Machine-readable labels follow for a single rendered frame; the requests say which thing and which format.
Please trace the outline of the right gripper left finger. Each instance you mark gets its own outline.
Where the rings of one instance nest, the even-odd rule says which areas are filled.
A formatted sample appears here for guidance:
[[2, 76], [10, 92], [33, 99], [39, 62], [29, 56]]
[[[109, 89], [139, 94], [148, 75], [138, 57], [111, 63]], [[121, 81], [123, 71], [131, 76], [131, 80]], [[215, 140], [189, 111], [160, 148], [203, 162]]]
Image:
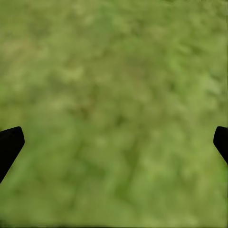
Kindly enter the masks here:
[[25, 144], [20, 126], [0, 132], [0, 183]]

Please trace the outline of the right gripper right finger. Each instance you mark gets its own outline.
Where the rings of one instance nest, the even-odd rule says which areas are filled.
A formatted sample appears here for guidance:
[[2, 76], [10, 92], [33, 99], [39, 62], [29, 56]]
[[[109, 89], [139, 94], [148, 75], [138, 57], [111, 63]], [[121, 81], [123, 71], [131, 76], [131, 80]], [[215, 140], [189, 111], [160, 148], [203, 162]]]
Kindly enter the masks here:
[[228, 164], [228, 128], [218, 126], [214, 134], [213, 143]]

